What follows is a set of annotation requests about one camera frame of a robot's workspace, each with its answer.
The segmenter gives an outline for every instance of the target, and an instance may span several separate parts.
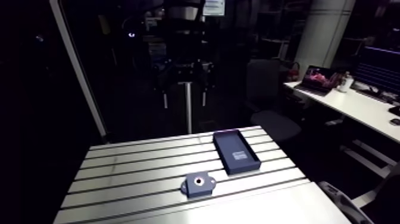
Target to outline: mouse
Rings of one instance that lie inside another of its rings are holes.
[[[391,125],[399,126],[400,125],[400,119],[394,118],[389,121]]]

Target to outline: table surface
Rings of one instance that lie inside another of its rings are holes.
[[[285,85],[293,89],[299,83],[289,82]],[[388,112],[393,105],[359,94],[353,89],[347,93],[332,89],[324,97],[299,89],[295,90],[400,143],[400,126],[389,123],[393,118],[399,118]]]
[[[349,223],[259,126],[239,130],[259,170],[228,176],[212,132],[91,147],[54,223]],[[189,200],[200,171],[217,186]]]

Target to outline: column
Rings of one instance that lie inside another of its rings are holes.
[[[296,53],[303,78],[308,66],[329,68],[342,40],[355,0],[314,0]]]

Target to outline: laptop screen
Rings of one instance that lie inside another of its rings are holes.
[[[331,69],[309,66],[301,85],[316,91],[328,92],[339,84],[341,77],[342,74]]]

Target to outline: open box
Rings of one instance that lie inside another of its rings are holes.
[[[240,131],[215,132],[212,141],[228,175],[260,168],[259,158]]]

